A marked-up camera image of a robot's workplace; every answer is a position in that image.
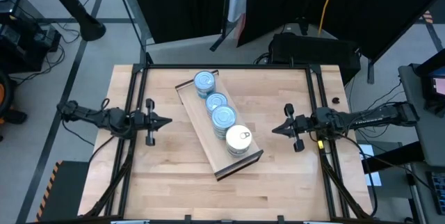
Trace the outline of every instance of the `can lid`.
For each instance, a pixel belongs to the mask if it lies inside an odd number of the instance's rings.
[[[212,93],[206,99],[206,107],[210,111],[221,105],[227,105],[227,98],[222,93]]]
[[[243,125],[234,125],[225,134],[227,144],[235,150],[244,150],[252,142],[252,133]]]
[[[215,84],[215,77],[209,71],[201,71],[195,75],[194,82],[198,89],[210,89]]]
[[[228,128],[235,124],[236,112],[228,105],[217,106],[211,114],[211,120],[216,127]]]

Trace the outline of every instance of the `black curtain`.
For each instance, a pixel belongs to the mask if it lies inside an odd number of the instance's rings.
[[[323,28],[352,40],[376,61],[434,0],[330,0]],[[297,16],[304,0],[247,0],[245,28],[238,45],[276,29]],[[318,25],[325,0],[312,0],[304,15]]]
[[[224,0],[137,0],[155,43],[221,33]]]

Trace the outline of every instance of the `wooden table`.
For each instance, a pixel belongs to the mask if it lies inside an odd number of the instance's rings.
[[[292,103],[295,115],[310,115],[310,101],[304,70],[219,70],[220,78],[251,129],[262,158],[228,178],[217,182],[175,86],[192,79],[199,70],[155,69],[148,71],[145,98],[152,98],[155,112],[173,121],[154,134],[156,146],[145,145],[140,132],[125,218],[184,219],[191,214],[200,220],[288,221],[329,220],[317,146],[307,134],[301,135],[305,150],[295,153],[292,140],[272,134],[285,120],[283,107]],[[322,66],[329,106],[348,111],[339,68]],[[130,65],[116,65],[108,89],[108,107],[124,108]],[[312,77],[320,106],[316,77]],[[133,99],[135,108],[137,89]],[[333,97],[340,104],[332,104]],[[100,130],[97,148],[109,133]],[[109,143],[90,165],[79,214],[86,213],[110,182],[118,141]],[[337,141],[339,162],[346,188],[364,211],[372,206],[357,148]],[[337,216],[341,215],[334,185]],[[117,213],[120,188],[116,190],[113,213]]]

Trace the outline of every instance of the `wooden tray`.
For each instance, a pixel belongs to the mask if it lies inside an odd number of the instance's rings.
[[[235,103],[232,101],[222,81],[219,79],[218,71],[216,70],[212,73],[215,74],[216,92],[225,95],[228,104],[236,112],[235,124],[245,125],[241,118],[241,114],[235,107]],[[225,141],[218,139],[213,132],[211,119],[207,114],[205,99],[202,99],[197,95],[193,80],[182,83],[175,88],[181,98],[182,104],[186,108],[187,114],[195,128],[202,148],[204,148],[207,159],[209,160],[218,181],[259,160],[263,154],[263,150],[258,148],[254,139],[252,139],[249,150],[243,157],[235,158],[229,154]]]

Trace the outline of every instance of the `tin can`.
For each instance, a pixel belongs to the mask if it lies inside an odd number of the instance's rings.
[[[226,135],[227,151],[233,157],[242,157],[248,150],[252,142],[252,133],[243,125],[230,127]]]
[[[211,114],[211,121],[215,135],[224,140],[227,130],[236,122],[236,112],[228,105],[217,106]]]
[[[215,77],[209,71],[201,71],[195,75],[193,79],[196,87],[197,94],[205,99],[211,93],[215,92],[216,83]]]
[[[221,105],[227,105],[227,98],[222,93],[212,93],[206,99],[207,114],[211,117],[213,110]]]

